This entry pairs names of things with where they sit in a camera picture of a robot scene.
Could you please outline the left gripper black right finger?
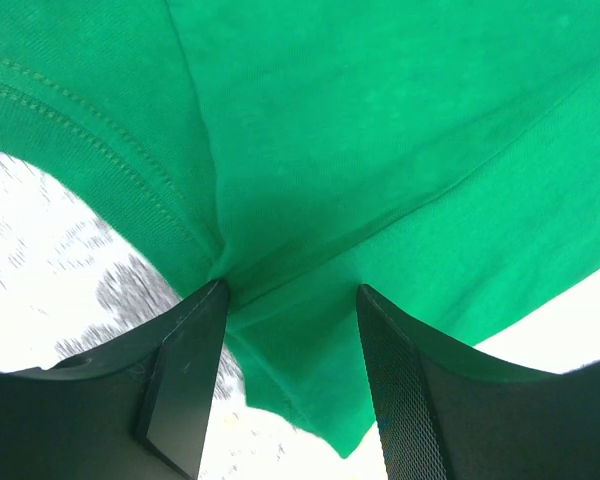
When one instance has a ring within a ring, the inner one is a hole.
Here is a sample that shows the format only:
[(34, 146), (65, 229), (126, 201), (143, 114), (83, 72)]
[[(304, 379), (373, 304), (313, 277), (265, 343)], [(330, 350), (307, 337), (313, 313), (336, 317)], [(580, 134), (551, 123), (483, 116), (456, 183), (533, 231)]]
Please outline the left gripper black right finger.
[(391, 479), (600, 479), (600, 361), (554, 374), (470, 347), (368, 285), (356, 313)]

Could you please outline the green t shirt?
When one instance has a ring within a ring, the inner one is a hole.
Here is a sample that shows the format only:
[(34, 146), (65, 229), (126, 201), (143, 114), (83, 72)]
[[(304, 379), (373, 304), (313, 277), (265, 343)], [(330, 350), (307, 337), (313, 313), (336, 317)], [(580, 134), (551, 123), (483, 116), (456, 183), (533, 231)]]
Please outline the green t shirt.
[(0, 1), (0, 151), (226, 280), (247, 403), (347, 457), (360, 285), (475, 345), (600, 268), (600, 1)]

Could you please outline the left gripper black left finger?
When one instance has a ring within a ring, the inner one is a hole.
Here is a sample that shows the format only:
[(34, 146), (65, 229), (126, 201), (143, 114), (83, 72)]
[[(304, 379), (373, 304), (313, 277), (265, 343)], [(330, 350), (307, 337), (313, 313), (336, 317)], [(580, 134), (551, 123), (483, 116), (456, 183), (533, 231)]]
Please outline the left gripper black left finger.
[(213, 281), (50, 369), (0, 373), (0, 480), (196, 478), (229, 298)]

